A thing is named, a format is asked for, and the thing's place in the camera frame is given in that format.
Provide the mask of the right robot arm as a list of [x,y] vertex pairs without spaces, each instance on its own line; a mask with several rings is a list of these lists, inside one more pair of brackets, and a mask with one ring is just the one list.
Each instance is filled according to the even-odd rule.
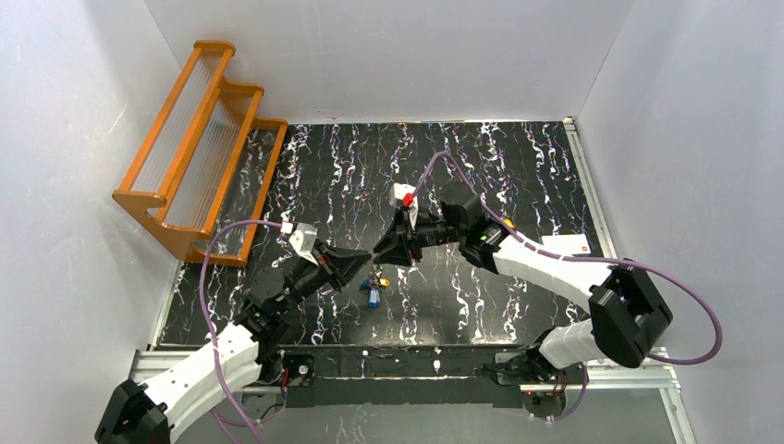
[[423,249],[455,243],[471,265],[521,278],[566,298],[588,315],[542,333],[524,353],[500,365],[501,372],[543,380],[556,371],[609,359],[639,367],[672,320],[672,313],[642,269],[603,265],[591,257],[548,257],[535,242],[494,220],[477,203],[441,203],[442,213],[414,215],[400,205],[373,248],[379,265],[411,266]]

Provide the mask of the blue key tag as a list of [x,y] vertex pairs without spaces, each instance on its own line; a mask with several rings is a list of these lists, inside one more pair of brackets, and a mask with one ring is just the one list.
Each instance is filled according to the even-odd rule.
[[360,284],[360,291],[367,296],[368,306],[375,308],[380,304],[382,286],[375,278],[366,278]]

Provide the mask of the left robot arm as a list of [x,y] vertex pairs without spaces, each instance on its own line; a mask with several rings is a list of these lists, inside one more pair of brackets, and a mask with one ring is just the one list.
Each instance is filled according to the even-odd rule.
[[280,291],[250,297],[236,320],[186,359],[141,383],[113,391],[94,439],[98,443],[173,443],[196,419],[234,391],[256,382],[288,330],[286,314],[321,287],[348,286],[371,260],[365,250],[317,240],[278,277]]

